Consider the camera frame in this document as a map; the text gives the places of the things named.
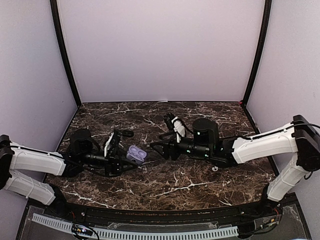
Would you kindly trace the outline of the purple charging case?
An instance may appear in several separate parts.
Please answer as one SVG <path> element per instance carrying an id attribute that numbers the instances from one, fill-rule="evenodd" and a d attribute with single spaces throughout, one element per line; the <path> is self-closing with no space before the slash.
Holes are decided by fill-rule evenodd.
<path id="1" fill-rule="evenodd" d="M 131 145 L 127 150 L 126 158 L 141 166 L 145 163 L 147 155 L 147 152 L 145 152 L 141 148 L 135 145 Z"/>

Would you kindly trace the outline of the black earbud charging case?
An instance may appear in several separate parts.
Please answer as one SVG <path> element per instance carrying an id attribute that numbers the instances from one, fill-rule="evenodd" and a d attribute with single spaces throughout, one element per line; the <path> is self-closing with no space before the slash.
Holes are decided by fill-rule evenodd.
<path id="1" fill-rule="evenodd" d="M 134 132 L 132 130 L 122 130 L 121 132 L 126 138 L 132 138 L 134 136 Z"/>

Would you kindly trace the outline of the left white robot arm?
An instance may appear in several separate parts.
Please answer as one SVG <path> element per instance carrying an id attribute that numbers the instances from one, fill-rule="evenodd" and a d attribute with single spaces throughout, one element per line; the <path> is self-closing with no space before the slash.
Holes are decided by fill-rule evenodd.
<path id="1" fill-rule="evenodd" d="M 8 135 L 0 136 L 0 188 L 15 192 L 27 199 L 36 200 L 60 218 L 67 218 L 70 206 L 61 190 L 52 184 L 33 179 L 21 170 L 47 173 L 64 178 L 73 178 L 90 167 L 101 167 L 105 178 L 119 177 L 122 173 L 138 167 L 135 159 L 119 147 L 122 137 L 131 138 L 131 130 L 114 130 L 104 147 L 100 147 L 86 128 L 76 130 L 69 137 L 66 152 L 46 152 L 28 148 L 10 140 Z"/>

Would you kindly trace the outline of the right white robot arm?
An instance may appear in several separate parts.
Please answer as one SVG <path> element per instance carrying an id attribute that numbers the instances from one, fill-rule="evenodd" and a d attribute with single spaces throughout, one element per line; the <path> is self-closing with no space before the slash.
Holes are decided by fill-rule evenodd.
<path id="1" fill-rule="evenodd" d="M 164 121 L 169 131 L 159 136 L 150 147 L 164 159 L 177 160 L 186 155 L 212 163 L 217 168 L 230 168 L 263 157 L 291 153 L 292 158 L 281 173 L 263 190 L 255 213 L 266 217 L 307 174 L 320 169 L 320 135 L 317 126 L 302 115 L 292 122 L 252 136 L 220 137 L 218 124 L 207 118 L 196 119 L 192 128 L 171 113 Z"/>

